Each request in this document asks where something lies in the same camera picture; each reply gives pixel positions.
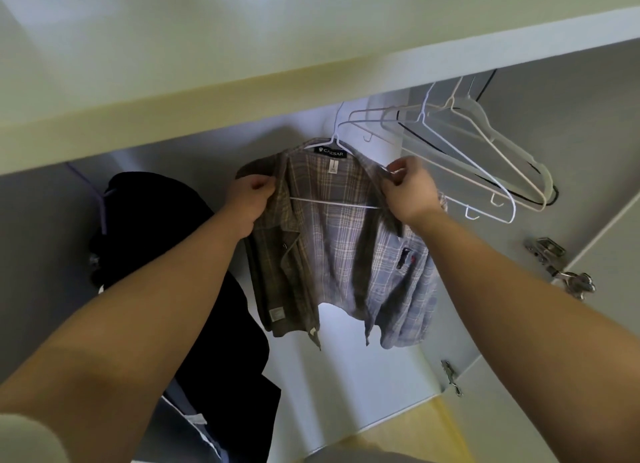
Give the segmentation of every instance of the person's left hand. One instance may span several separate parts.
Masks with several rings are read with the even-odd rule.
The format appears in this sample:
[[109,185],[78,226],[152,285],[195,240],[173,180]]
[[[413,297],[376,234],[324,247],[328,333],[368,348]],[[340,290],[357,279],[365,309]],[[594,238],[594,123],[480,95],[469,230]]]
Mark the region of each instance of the person's left hand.
[[239,238],[253,231],[253,223],[262,215],[267,200],[276,190],[275,177],[248,175],[234,180],[228,188],[227,200],[220,213],[227,213]]

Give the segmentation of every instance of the hand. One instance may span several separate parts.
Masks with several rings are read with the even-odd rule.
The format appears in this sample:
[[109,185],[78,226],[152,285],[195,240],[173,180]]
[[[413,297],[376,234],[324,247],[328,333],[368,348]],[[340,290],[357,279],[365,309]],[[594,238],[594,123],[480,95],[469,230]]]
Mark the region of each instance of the hand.
[[231,183],[220,214],[228,214],[240,239],[251,234],[253,223],[262,215],[267,207],[267,200],[275,190],[275,177],[266,175],[248,175]]
[[403,157],[389,164],[393,182],[382,181],[391,212],[412,229],[430,212],[444,212],[436,184],[417,157]]

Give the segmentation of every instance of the hanging clothes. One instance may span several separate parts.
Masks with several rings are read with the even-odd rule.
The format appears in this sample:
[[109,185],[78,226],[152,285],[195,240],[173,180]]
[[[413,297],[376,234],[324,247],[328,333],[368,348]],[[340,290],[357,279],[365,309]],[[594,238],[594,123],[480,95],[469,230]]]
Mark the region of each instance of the hanging clothes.
[[246,239],[265,329],[275,336],[304,330],[320,346],[318,305],[331,303],[365,322],[367,344],[374,325],[384,348],[419,343],[435,308],[439,275],[422,239],[387,208],[380,184],[390,175],[351,146],[353,156],[306,150],[308,144],[237,173],[276,177],[276,191]]
[[[105,196],[106,235],[90,250],[95,284],[105,289],[162,255],[213,212],[190,187],[154,173],[114,176]],[[227,273],[211,314],[175,380],[200,413],[205,433],[231,463],[267,461],[280,389],[262,375],[269,358],[264,331],[249,314],[238,282]]]

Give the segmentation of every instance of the black garment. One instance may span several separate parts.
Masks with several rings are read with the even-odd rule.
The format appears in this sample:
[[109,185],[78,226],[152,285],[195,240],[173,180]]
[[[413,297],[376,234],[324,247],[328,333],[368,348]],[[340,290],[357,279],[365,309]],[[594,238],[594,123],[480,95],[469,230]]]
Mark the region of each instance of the black garment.
[[[107,234],[90,242],[96,284],[109,288],[152,261],[213,215],[190,187],[154,173],[126,172],[109,182]],[[280,389],[262,375],[269,343],[229,273],[207,322],[175,375],[206,429],[235,462],[265,462]]]

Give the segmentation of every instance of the plaid shirt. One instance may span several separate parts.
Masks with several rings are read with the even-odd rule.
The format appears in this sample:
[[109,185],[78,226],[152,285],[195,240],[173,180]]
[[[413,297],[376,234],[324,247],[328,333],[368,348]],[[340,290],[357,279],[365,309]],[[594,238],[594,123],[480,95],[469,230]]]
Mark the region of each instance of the plaid shirt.
[[318,305],[331,303],[365,322],[367,344],[373,325],[384,348],[419,343],[439,279],[429,251],[387,208],[384,168],[351,147],[354,155],[339,159],[304,150],[315,142],[255,160],[237,174],[276,177],[276,191],[246,239],[262,324],[276,337],[304,330],[320,346]]

